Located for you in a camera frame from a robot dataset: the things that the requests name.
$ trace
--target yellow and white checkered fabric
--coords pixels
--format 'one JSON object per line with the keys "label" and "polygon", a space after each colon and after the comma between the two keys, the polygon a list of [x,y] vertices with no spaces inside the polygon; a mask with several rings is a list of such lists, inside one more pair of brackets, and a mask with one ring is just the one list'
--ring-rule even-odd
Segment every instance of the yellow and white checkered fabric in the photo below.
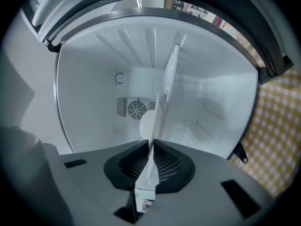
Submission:
{"label": "yellow and white checkered fabric", "polygon": [[249,130],[242,140],[249,159],[230,161],[277,196],[293,181],[301,158],[301,71],[291,68],[260,86]]}

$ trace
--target air vent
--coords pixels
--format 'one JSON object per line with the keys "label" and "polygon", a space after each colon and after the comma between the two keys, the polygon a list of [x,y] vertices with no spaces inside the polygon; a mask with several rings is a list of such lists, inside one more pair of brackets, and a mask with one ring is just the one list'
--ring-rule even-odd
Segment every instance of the air vent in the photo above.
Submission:
{"label": "air vent", "polygon": [[117,97],[117,115],[127,116],[127,98]]}
{"label": "air vent", "polygon": [[127,112],[132,118],[140,120],[146,112],[146,106],[138,99],[128,105]]}
{"label": "air vent", "polygon": [[156,101],[151,101],[150,102],[150,110],[156,109]]}

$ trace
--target freezer compartment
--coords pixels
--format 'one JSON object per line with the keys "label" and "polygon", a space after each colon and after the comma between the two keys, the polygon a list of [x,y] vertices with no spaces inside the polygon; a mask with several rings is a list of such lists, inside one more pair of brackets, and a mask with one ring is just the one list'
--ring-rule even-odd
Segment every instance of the freezer compartment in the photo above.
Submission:
{"label": "freezer compartment", "polygon": [[[142,140],[143,112],[161,106],[159,139],[228,157],[249,121],[257,71],[212,31],[130,16],[71,34],[58,57],[55,90],[75,152]],[[174,80],[166,89],[169,61],[175,62]],[[129,109],[131,103],[143,105]]]}

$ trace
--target round fan grille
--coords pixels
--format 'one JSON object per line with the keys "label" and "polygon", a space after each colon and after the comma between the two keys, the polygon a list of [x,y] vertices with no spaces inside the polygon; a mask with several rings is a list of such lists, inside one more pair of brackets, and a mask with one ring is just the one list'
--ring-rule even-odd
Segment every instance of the round fan grille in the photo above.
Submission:
{"label": "round fan grille", "polygon": [[133,101],[128,105],[127,112],[132,118],[140,120],[146,112],[146,106],[139,100]]}

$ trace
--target red food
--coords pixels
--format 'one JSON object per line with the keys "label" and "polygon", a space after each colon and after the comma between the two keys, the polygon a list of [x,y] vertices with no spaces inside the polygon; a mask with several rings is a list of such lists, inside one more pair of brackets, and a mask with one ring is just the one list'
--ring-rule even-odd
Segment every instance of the red food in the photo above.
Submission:
{"label": "red food", "polygon": [[213,23],[215,26],[220,27],[221,24],[222,24],[222,19],[221,19],[220,17],[216,16],[216,17],[214,18],[214,20],[213,20],[212,23]]}

